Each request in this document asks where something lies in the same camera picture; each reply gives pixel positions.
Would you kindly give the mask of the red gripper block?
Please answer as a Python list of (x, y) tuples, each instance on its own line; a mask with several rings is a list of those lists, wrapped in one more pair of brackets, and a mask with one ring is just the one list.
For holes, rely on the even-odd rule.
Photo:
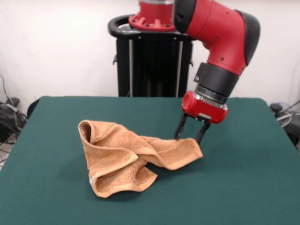
[(228, 107), (226, 104), (214, 102), (204, 96), (201, 96), (193, 91), (188, 91), (182, 100), (182, 110), (185, 112), (180, 118), (180, 122), (176, 128), (174, 139), (178, 140), (182, 137), (186, 119), (188, 116), (192, 118), (203, 118), (208, 121), (197, 133), (195, 140), (200, 143), (206, 131), (210, 128), (210, 123), (221, 123), (228, 114)]

